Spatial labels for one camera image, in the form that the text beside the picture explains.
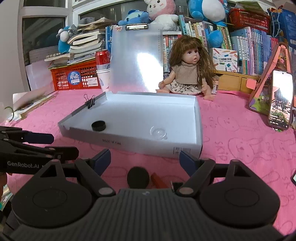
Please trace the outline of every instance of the blue plush toy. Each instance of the blue plush toy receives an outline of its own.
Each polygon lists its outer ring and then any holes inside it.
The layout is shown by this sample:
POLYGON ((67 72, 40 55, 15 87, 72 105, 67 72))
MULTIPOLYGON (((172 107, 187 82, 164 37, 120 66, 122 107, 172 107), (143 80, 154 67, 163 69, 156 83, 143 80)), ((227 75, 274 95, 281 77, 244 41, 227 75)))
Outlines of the blue plush toy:
MULTIPOLYGON (((223 23, 226 15, 226 0, 189 0, 188 9, 191 16, 198 21, 212 21, 219 26, 226 26, 223 23)), ((218 48, 223 42, 222 33, 218 30, 209 34, 208 43, 210 47, 218 48)))
POLYGON ((125 20, 120 20, 118 22, 119 26, 127 24, 136 24, 136 23, 150 23, 151 19, 149 18, 149 13, 140 11, 140 10, 130 10, 125 20))
POLYGON ((67 41, 69 39, 70 29, 71 26, 64 27, 64 29, 60 29, 58 34, 56 35, 57 37, 59 37, 58 49, 60 53, 69 53, 70 45, 67 44, 67 41))

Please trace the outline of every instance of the red plastic basket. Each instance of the red plastic basket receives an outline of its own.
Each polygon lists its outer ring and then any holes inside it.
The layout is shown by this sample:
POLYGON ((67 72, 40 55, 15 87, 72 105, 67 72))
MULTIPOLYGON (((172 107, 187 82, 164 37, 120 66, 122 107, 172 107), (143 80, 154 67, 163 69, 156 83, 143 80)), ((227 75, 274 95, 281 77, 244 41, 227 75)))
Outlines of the red plastic basket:
POLYGON ((252 27, 269 33, 269 17, 255 12, 233 8, 229 12, 229 19, 234 29, 252 27))
POLYGON ((77 90, 77 89, 100 89, 101 86, 89 86, 88 78, 96 77, 96 60, 87 61, 84 63, 65 66, 57 69, 51 69, 52 79, 54 82, 54 89, 58 90, 77 90), (78 71, 81 75, 81 81, 79 84, 71 84, 68 82, 67 74, 71 71, 78 71))

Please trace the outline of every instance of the red soda can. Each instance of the red soda can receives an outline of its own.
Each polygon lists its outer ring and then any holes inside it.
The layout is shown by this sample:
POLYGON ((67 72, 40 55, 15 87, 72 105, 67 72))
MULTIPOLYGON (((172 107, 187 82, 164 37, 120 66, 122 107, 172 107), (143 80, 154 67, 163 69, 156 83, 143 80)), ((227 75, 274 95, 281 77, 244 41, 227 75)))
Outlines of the red soda can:
POLYGON ((95 57, 98 71, 110 68, 110 52, 107 49, 97 51, 95 57))

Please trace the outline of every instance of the black binder clip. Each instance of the black binder clip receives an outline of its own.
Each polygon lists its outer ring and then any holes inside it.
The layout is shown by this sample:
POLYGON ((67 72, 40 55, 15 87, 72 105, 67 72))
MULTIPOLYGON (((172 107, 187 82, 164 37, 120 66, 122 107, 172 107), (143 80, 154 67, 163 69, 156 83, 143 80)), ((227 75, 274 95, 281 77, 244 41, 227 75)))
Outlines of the black binder clip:
POLYGON ((87 104, 87 108, 91 108, 94 105, 94 101, 95 101, 95 95, 93 95, 91 97, 91 99, 89 99, 87 94, 84 94, 83 97, 85 98, 85 103, 87 104))

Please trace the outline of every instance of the metal clip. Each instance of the metal clip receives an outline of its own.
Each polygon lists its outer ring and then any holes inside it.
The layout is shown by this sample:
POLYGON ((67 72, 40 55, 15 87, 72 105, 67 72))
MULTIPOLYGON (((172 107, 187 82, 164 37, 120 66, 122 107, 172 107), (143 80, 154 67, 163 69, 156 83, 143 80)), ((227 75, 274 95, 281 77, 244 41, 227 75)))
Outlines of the metal clip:
POLYGON ((136 23, 136 24, 127 24, 126 30, 139 30, 139 29, 148 29, 147 23, 136 23))
POLYGON ((87 108, 91 108, 95 103, 95 95, 93 95, 91 97, 91 99, 89 99, 88 95, 87 94, 84 94, 83 97, 85 98, 85 103, 87 104, 87 108))

